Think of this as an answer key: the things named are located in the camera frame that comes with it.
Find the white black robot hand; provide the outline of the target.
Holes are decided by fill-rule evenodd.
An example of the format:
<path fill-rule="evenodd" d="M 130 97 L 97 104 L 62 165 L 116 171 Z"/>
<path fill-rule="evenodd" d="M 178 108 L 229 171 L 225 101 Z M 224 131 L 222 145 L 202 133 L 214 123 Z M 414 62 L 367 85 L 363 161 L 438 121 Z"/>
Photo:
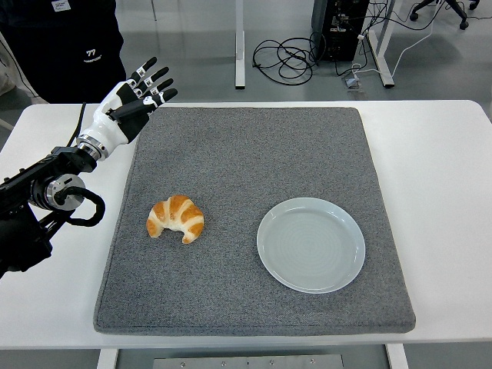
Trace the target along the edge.
<path fill-rule="evenodd" d="M 102 100 L 93 114 L 93 122 L 76 139 L 77 145 L 89 145 L 107 158 L 119 145 L 132 142 L 147 124 L 150 115 L 178 91 L 171 78 L 160 82 L 169 68 L 154 74 L 148 71 L 157 62 L 147 60 L 124 81 L 120 81 Z"/>

